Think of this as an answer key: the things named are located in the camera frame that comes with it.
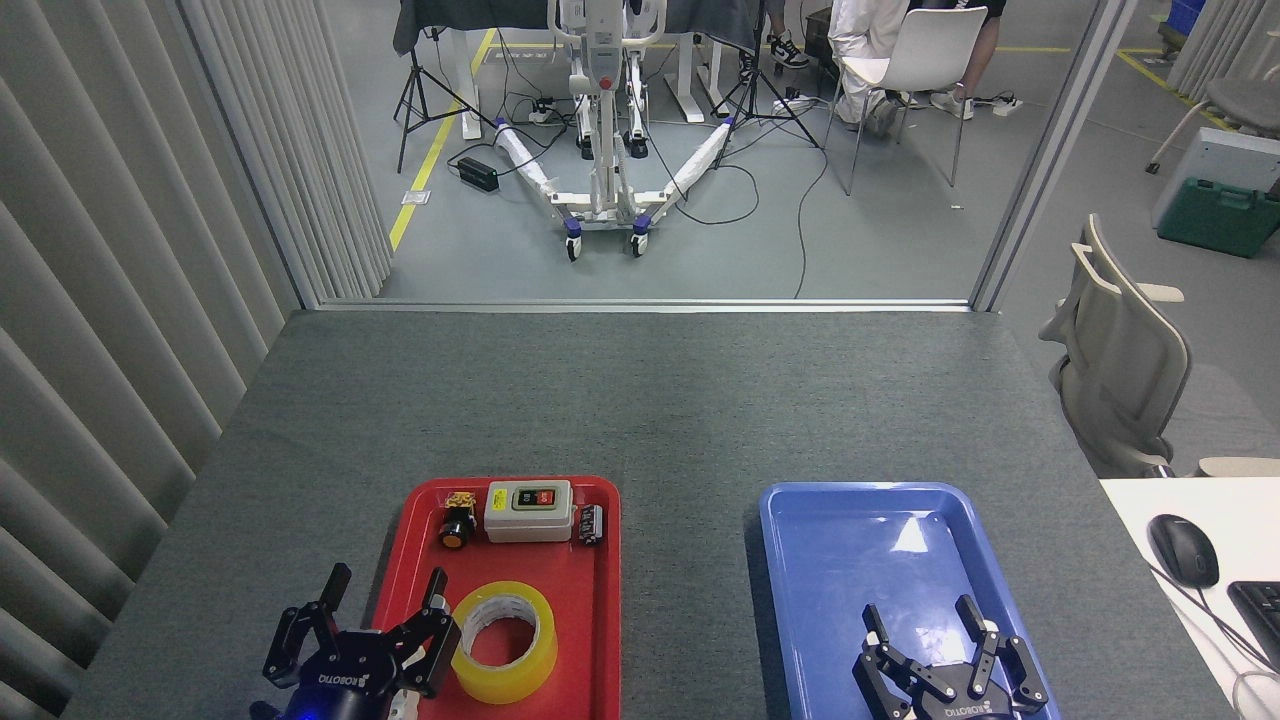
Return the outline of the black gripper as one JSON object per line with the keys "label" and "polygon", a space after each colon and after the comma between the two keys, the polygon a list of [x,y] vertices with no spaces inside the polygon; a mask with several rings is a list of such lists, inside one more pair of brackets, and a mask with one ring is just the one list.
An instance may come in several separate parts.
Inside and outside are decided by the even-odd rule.
{"label": "black gripper", "polygon": [[940,674],[892,647],[877,606],[864,607],[868,633],[852,675],[873,716],[1010,719],[1044,707],[1050,693],[1025,639],[1001,632],[969,594],[955,609],[975,653],[961,674],[964,688],[951,694]]}
{"label": "black gripper", "polygon": [[[443,596],[445,570],[433,569],[421,609],[387,633],[339,632],[334,612],[351,577],[335,562],[319,600],[280,615],[262,675],[298,687],[282,719],[385,719],[398,689],[434,700],[444,684],[461,638]],[[319,651],[300,664],[308,634]]]}

